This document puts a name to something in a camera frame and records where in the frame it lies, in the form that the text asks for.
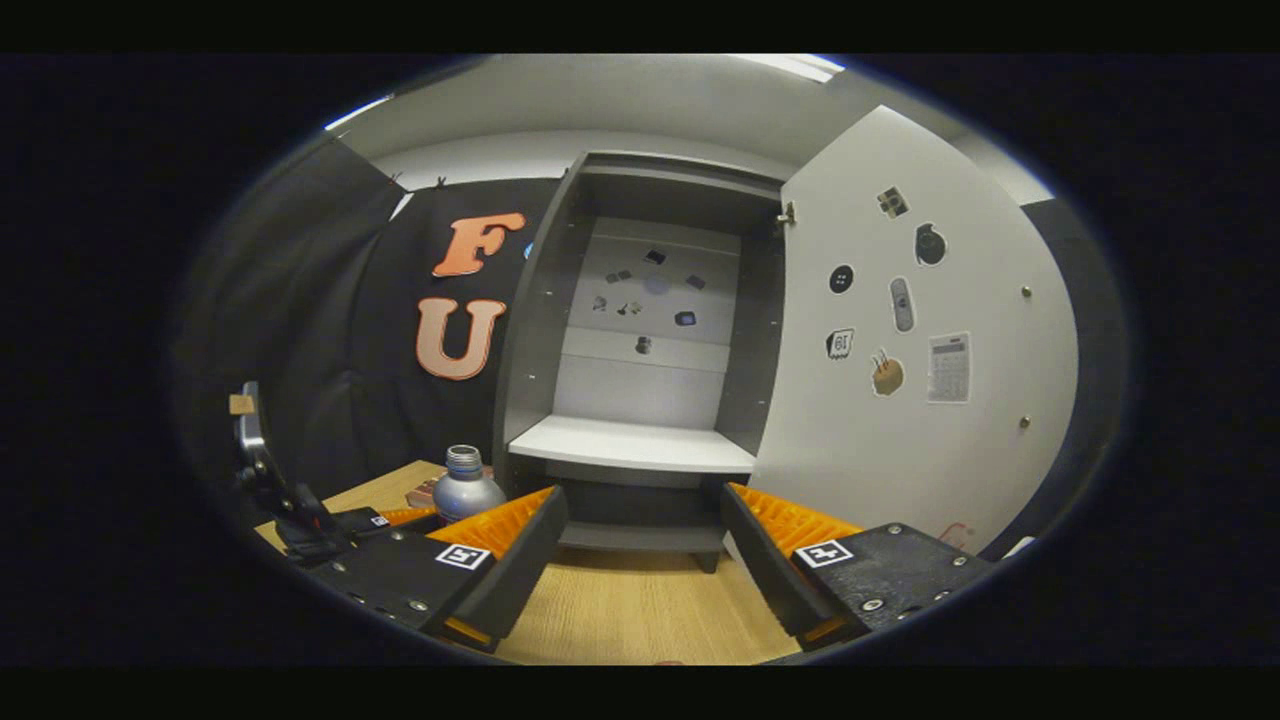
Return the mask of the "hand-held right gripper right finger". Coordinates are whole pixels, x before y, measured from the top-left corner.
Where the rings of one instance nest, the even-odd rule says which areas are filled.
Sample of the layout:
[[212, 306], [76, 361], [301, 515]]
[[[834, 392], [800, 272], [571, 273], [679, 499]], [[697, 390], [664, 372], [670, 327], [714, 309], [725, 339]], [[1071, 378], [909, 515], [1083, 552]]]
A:
[[739, 483], [719, 505], [765, 605], [804, 651], [896, 626], [995, 570], [905, 523], [865, 529]]

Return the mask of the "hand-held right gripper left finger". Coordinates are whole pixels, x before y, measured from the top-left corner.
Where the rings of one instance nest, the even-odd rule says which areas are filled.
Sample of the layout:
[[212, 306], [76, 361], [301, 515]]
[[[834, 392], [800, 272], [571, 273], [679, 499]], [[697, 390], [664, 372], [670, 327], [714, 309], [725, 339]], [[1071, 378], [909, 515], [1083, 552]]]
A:
[[443, 527], [383, 514], [384, 529], [308, 568], [346, 601], [410, 632], [493, 652], [509, 635], [568, 524], [552, 486]]

